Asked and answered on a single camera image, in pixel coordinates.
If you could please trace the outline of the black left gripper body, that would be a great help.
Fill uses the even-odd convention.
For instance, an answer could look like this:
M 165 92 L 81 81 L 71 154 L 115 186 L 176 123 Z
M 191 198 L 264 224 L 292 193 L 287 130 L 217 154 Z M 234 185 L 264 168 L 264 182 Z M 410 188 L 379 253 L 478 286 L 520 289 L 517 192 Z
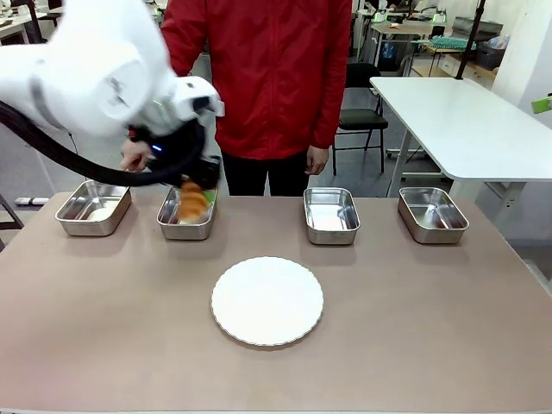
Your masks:
M 219 155 L 202 156 L 185 176 L 203 190 L 212 190 L 219 184 L 221 164 L 222 157 Z

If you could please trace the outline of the person's right hand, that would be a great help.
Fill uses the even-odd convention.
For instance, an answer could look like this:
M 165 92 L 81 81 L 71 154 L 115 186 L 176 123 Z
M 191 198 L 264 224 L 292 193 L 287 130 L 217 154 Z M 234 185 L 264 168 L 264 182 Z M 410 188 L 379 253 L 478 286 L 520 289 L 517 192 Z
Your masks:
M 121 155 L 121 170 L 132 173 L 140 173 L 147 166 L 147 161 L 151 155 L 151 149 L 146 142 L 134 142 L 127 139 L 122 145 Z

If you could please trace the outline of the person's left hand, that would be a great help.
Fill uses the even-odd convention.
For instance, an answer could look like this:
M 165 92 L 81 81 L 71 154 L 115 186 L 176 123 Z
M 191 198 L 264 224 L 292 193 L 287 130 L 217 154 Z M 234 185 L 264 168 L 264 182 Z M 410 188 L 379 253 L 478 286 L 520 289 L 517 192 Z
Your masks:
M 329 160 L 329 150 L 310 146 L 307 151 L 305 173 L 308 175 L 319 175 Z

